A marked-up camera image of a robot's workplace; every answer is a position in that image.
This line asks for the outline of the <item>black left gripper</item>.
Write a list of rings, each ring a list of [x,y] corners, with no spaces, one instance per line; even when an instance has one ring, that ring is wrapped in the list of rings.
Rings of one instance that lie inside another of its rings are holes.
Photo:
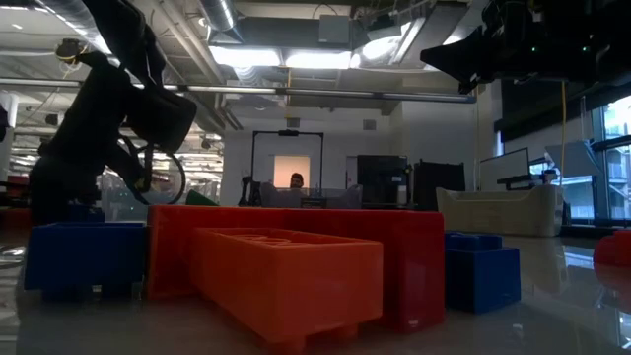
[[[35,225],[66,221],[67,195],[74,195],[69,205],[101,208],[97,179],[106,168],[135,193],[148,192],[153,152],[172,156],[196,116],[192,101],[152,82],[135,87],[124,69],[77,39],[63,39],[55,55],[88,65],[90,73],[53,137],[38,149],[30,173]]]

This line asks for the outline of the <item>grey ceiling box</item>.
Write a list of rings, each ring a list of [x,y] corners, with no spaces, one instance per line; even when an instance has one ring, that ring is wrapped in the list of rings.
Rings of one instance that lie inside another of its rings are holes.
[[[350,21],[338,15],[320,15],[318,41],[327,44],[348,44],[350,41]]]

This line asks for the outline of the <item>black cabinet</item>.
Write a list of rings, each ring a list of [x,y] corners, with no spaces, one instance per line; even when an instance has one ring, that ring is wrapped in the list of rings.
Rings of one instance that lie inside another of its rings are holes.
[[[396,209],[409,203],[410,166],[405,156],[360,155],[357,182],[364,209]]]
[[[413,201],[418,210],[437,211],[438,187],[465,191],[464,163],[444,164],[420,160],[413,169]]]

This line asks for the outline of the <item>black gantry frame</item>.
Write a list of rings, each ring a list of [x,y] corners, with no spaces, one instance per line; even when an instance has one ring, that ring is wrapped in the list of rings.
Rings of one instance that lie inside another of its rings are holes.
[[[322,178],[323,178],[323,148],[324,148],[324,133],[323,132],[302,132],[299,130],[293,129],[283,129],[283,130],[253,130],[251,136],[251,154],[250,154],[250,177],[252,181],[254,181],[255,176],[255,151],[256,151],[256,138],[260,134],[272,134],[281,137],[298,137],[300,135],[310,135],[317,136],[320,139],[320,148],[319,148],[319,182],[317,187],[315,188],[315,192],[318,193],[319,197],[322,197]]]

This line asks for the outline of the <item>red long brick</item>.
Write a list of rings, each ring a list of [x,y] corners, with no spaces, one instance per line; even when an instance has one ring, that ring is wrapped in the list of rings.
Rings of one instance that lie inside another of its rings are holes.
[[[380,322],[411,333],[445,319],[445,226],[439,212],[298,210],[299,231],[376,241],[384,247]]]

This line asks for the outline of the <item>ceiling light panel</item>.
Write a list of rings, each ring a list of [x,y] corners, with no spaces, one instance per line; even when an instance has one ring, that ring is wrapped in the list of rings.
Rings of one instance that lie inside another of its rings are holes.
[[[290,50],[283,54],[277,48],[242,48],[209,46],[215,61],[234,68],[289,67],[300,69],[337,69],[350,67],[350,51],[321,52]]]

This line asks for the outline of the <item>white plastic bin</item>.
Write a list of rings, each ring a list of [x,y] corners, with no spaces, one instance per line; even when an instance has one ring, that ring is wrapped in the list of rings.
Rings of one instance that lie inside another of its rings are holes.
[[[564,199],[557,185],[491,192],[437,187],[436,195],[449,231],[545,238],[560,233]]]

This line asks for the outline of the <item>red small brick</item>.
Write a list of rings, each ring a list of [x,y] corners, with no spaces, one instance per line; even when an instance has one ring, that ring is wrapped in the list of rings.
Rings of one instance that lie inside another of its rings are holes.
[[[631,267],[631,230],[618,230],[600,239],[595,247],[594,262]]]

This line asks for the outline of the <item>white board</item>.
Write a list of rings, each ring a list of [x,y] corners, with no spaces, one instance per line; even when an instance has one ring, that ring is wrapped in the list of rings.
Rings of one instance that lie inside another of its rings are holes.
[[[479,163],[479,190],[481,192],[505,191],[506,186],[499,183],[499,179],[525,176],[528,174],[528,148],[522,148],[498,157],[485,159]]]

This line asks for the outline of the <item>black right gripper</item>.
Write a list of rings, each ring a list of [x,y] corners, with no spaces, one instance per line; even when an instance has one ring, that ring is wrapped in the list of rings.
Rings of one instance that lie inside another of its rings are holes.
[[[601,0],[489,0],[484,29],[423,49],[420,60],[458,80],[463,95],[496,78],[592,82],[602,9]]]

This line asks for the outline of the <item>silver ceiling pipe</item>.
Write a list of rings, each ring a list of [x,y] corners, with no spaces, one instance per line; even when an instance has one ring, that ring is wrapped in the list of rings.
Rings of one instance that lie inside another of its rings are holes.
[[[23,86],[39,88],[64,88],[79,89],[85,84],[84,81],[76,80],[54,80],[54,79],[33,79],[33,78],[13,78],[0,77],[0,85]],[[331,97],[341,99],[357,100],[380,100],[380,101],[406,101],[406,102],[428,102],[446,104],[476,104],[477,97],[470,95],[456,94],[433,94],[433,93],[392,93],[392,92],[370,92],[370,91],[348,91],[335,89],[309,89],[297,87],[244,87],[226,85],[185,85],[166,84],[166,90],[178,93],[213,93],[213,94],[239,94],[239,95],[259,95],[259,96],[309,96],[309,97]]]

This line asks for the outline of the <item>blue long brick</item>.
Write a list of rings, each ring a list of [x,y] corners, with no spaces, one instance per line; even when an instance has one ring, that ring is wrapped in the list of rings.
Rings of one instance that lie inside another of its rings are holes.
[[[448,232],[445,262],[448,308],[484,314],[521,300],[520,252],[502,237]]]

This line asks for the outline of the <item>clear plastic bin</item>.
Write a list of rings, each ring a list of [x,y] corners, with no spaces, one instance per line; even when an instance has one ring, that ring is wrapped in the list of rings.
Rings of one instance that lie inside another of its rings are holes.
[[[101,207],[107,221],[145,221],[150,205],[172,202],[186,205],[190,190],[195,190],[219,204],[221,175],[212,172],[186,172],[185,177],[174,165],[165,171],[153,172],[151,187],[141,193],[145,204],[136,199],[123,179],[113,170],[106,168],[97,179],[102,192]]]

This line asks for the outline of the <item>silver ceiling duct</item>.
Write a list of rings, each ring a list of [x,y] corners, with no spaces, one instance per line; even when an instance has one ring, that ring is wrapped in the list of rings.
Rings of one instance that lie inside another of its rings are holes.
[[[213,30],[225,32],[237,24],[238,11],[233,0],[199,0],[199,3]]]

